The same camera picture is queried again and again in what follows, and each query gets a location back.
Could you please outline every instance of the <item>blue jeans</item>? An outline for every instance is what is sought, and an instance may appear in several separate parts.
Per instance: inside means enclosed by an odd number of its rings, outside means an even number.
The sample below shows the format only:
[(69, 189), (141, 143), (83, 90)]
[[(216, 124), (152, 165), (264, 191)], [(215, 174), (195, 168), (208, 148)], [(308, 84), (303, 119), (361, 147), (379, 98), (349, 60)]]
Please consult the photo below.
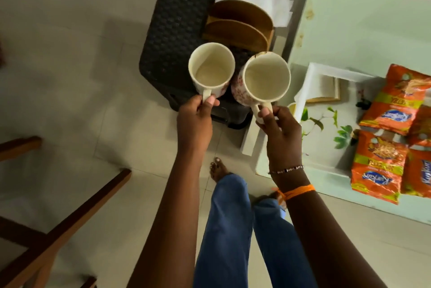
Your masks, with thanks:
[(235, 174), (215, 186), (196, 262), (194, 288), (246, 288), (252, 229), (273, 288), (317, 287), (293, 225), (275, 199), (251, 208), (244, 179)]

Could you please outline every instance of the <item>tissue paper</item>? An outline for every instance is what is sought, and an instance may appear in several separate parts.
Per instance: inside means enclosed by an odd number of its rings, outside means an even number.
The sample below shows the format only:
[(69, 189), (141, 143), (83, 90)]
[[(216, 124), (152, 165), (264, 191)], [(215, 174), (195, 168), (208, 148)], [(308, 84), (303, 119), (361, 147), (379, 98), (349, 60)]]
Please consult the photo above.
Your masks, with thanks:
[(241, 0), (263, 9), (271, 17), (274, 27), (287, 27), (292, 16), (292, 0)]

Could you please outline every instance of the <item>orange thread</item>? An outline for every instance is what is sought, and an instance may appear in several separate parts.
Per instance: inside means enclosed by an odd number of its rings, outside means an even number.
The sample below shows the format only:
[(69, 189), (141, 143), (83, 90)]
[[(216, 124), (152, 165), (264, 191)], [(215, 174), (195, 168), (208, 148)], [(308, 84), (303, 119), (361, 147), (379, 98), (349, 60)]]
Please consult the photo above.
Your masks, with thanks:
[(301, 195), (303, 193), (307, 193), (308, 191), (315, 191), (316, 189), (314, 188), (313, 185), (307, 185), (307, 186), (300, 186), (298, 188), (295, 188), (291, 191), (287, 191), (285, 193), (283, 193), (278, 188), (275, 188), (274, 190), (276, 190), (280, 194), (280, 196), (283, 198), (283, 200), (289, 200), (295, 196)]

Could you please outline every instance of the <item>wooden napkin holder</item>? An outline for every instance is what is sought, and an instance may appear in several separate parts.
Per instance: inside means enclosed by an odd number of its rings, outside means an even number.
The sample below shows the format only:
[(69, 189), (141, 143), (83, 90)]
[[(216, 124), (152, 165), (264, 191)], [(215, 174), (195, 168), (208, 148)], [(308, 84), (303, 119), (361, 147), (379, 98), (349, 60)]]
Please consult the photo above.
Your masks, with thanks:
[(209, 8), (202, 38), (258, 53), (269, 51), (273, 35), (272, 19), (264, 10), (245, 1), (223, 0)]

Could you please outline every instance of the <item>mug rim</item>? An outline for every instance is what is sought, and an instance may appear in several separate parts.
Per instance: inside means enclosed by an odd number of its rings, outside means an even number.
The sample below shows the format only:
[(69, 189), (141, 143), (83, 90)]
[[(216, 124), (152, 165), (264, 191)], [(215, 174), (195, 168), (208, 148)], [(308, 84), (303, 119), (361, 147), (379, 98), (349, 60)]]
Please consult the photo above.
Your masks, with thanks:
[[(246, 80), (245, 80), (245, 71), (247, 70), (247, 65), (252, 61), (252, 59), (253, 58), (256, 58), (259, 54), (267, 54), (267, 53), (271, 53), (271, 54), (274, 54), (274, 55), (276, 55), (277, 57), (279, 57), (280, 59), (282, 59), (283, 60), (283, 62), (285, 63), (285, 65), (286, 65), (286, 68), (287, 68), (287, 70), (288, 70), (288, 72), (289, 72), (289, 83), (288, 83), (288, 85), (287, 85), (287, 87), (286, 87), (286, 89), (284, 90), (284, 92), (283, 92), (283, 94), (281, 94), (281, 95), (279, 95), (278, 97), (276, 97), (276, 98), (273, 98), (273, 99), (269, 99), (269, 100), (262, 100), (262, 99), (259, 99), (259, 98), (257, 98), (256, 96), (254, 96), (253, 94), (251, 94), (251, 92), (250, 92), (250, 90), (248, 89), (248, 87), (247, 87), (247, 83), (246, 83)], [(275, 101), (278, 101), (278, 100), (280, 100), (286, 93), (287, 93), (287, 91), (289, 90), (289, 87), (290, 87), (290, 82), (291, 82), (291, 80), (292, 80), (292, 73), (290, 72), (290, 68), (289, 68), (289, 66), (288, 66), (288, 63), (287, 63), (287, 61), (281, 56), (281, 55), (279, 55), (279, 54), (277, 54), (277, 53), (275, 53), (275, 52), (273, 52), (273, 51), (264, 51), (264, 52), (259, 52), (259, 53), (257, 53), (257, 54), (255, 54), (255, 55), (253, 55), (252, 57), (250, 57), (248, 60), (247, 60), (247, 62), (244, 64), (244, 72), (243, 72), (243, 77), (244, 77), (244, 87), (245, 87), (245, 89), (246, 89), (246, 91), (247, 91), (247, 93), (251, 96), (251, 98), (253, 98), (255, 101), (258, 101), (258, 102), (262, 102), (262, 103), (264, 103), (264, 102), (275, 102)]]
[[(225, 50), (227, 50), (228, 52), (229, 52), (229, 54), (230, 54), (230, 57), (231, 57), (231, 59), (232, 59), (232, 61), (234, 62), (234, 66), (233, 66), (233, 69), (231, 70), (231, 74), (230, 74), (230, 76), (229, 76), (229, 78), (226, 80), (226, 81), (224, 81), (222, 84), (219, 84), (219, 85), (216, 85), (216, 86), (207, 86), (207, 85), (204, 85), (204, 84), (201, 84), (200, 82), (198, 82), (198, 80), (195, 78), (195, 76), (193, 75), (193, 73), (191, 72), (191, 67), (190, 67), (190, 60), (191, 60), (191, 58), (192, 58), (192, 56), (195, 54), (195, 52), (197, 52), (200, 48), (201, 48), (201, 46), (204, 46), (204, 45), (219, 45), (219, 46), (222, 46)], [(191, 77), (191, 79), (196, 83), (196, 84), (198, 84), (198, 85), (200, 85), (200, 86), (202, 86), (203, 88), (210, 88), (210, 89), (214, 89), (214, 88), (220, 88), (220, 87), (222, 87), (222, 86), (224, 86), (224, 85), (226, 85), (226, 83), (229, 83), (230, 81), (231, 81), (231, 79), (232, 79), (232, 76), (234, 75), (234, 73), (235, 73), (235, 57), (234, 57), (234, 54), (232, 53), (232, 51), (231, 50), (229, 50), (229, 48), (227, 47), (227, 46), (225, 46), (225, 45), (223, 45), (223, 44), (220, 44), (220, 43), (217, 43), (217, 42), (207, 42), (207, 43), (204, 43), (204, 44), (201, 44), (201, 45), (199, 45), (196, 49), (194, 49), (193, 50), (193, 52), (191, 53), (191, 55), (190, 55), (190, 57), (189, 57), (189, 61), (188, 61), (188, 70), (189, 70), (189, 75), (190, 75), (190, 77)]]

